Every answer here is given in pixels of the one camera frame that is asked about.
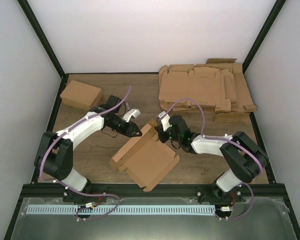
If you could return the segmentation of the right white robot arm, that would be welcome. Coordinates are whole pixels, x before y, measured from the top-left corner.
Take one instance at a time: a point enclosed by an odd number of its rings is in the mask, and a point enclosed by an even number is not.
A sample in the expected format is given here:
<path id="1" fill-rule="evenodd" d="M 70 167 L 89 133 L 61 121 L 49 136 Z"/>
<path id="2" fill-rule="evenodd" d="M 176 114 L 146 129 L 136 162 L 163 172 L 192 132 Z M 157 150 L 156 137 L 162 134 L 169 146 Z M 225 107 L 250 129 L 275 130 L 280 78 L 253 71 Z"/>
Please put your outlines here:
<path id="1" fill-rule="evenodd" d="M 216 178 L 202 197 L 222 202 L 230 197 L 234 188 L 250 184 L 266 176 L 269 157 L 245 132 L 233 135 L 209 136 L 192 131 L 181 115 L 169 116 L 161 112 L 155 130 L 161 143 L 171 143 L 180 150 L 182 158 L 198 158 L 201 161 L 211 156 L 223 158 L 229 169 Z"/>

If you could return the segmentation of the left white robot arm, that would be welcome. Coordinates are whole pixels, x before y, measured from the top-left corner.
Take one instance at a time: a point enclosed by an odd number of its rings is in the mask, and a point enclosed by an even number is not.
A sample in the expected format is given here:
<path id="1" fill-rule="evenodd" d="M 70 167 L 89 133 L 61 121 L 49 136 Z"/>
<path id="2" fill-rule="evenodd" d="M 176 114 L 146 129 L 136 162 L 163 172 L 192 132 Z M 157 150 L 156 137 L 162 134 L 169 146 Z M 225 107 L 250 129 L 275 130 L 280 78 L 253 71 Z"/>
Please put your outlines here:
<path id="1" fill-rule="evenodd" d="M 119 115 L 125 106 L 124 115 Z M 46 131 L 34 160 L 39 174 L 47 174 L 54 182 L 69 187 L 79 201 L 87 202 L 92 196 L 91 181 L 74 168 L 74 150 L 95 132 L 110 128 L 117 134 L 134 138 L 142 132 L 133 122 L 141 114 L 137 108 L 128 108 L 127 103 L 111 95 L 106 103 L 92 107 L 84 117 L 69 127 L 57 132 Z"/>

